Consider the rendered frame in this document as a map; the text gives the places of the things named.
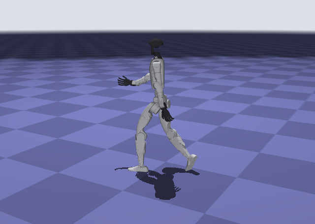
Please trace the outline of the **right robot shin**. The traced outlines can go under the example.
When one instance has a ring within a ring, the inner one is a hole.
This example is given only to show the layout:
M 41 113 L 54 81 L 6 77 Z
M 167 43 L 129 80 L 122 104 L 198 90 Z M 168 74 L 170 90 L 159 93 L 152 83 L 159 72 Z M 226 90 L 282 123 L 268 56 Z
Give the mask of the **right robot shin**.
M 177 133 L 177 136 L 174 137 L 173 139 L 168 138 L 170 140 L 170 142 L 174 145 L 174 147 L 187 159 L 189 160 L 190 154 L 187 151 L 186 147 L 185 147 L 185 143 L 183 142 L 182 138 L 180 137 L 180 135 Z

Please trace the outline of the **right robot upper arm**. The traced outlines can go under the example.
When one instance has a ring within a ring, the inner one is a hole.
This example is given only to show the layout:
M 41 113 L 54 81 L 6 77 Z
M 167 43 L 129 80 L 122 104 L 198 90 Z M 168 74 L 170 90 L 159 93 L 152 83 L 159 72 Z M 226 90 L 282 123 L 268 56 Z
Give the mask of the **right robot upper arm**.
M 150 78 L 150 73 L 148 73 L 148 74 L 145 76 L 145 79 L 146 79 L 147 81 L 150 81 L 150 80 L 151 80 L 151 78 Z

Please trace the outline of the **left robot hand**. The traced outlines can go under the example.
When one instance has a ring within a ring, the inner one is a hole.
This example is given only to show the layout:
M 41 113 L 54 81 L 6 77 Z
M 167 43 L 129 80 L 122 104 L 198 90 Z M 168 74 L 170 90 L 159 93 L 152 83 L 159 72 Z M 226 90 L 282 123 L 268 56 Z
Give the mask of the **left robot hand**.
M 161 110 L 162 110 L 162 118 L 165 119 L 165 121 L 167 121 L 167 122 L 169 121 L 170 122 L 174 118 L 171 117 L 169 111 L 166 109 L 167 108 L 166 103 L 164 102 L 163 104 L 164 104 L 164 108 L 161 108 Z

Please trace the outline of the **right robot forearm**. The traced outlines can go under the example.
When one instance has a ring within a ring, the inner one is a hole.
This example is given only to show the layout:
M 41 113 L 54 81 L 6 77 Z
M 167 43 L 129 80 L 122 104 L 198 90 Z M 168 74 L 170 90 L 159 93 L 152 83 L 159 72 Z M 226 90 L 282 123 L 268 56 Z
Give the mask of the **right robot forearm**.
M 142 84 L 144 84 L 144 83 L 147 83 L 148 81 L 145 79 L 145 76 L 144 77 L 142 77 L 141 79 L 139 79 L 139 80 L 133 80 L 132 81 L 132 85 L 136 85 L 136 86 L 140 86 L 140 85 L 142 85 Z

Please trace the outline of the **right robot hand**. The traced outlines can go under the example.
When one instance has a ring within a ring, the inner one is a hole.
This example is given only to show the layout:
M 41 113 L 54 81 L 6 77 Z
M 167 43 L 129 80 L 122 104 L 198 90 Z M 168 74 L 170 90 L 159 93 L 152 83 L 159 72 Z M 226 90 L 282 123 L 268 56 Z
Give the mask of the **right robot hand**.
M 122 77 L 124 77 L 124 76 L 122 76 Z M 131 85 L 131 86 L 136 86 L 136 85 L 132 85 L 132 80 L 130 81 L 129 79 L 127 79 L 126 77 L 124 77 L 125 79 L 122 79 L 122 78 L 120 78 L 119 77 L 119 79 L 121 79 L 121 80 L 119 80 L 118 79 L 118 83 L 120 83 L 120 84 L 118 84 L 118 85 L 120 85 L 120 86 L 128 86 L 128 85 Z M 123 80 L 123 81 L 122 81 Z M 120 82 L 119 82 L 120 81 Z

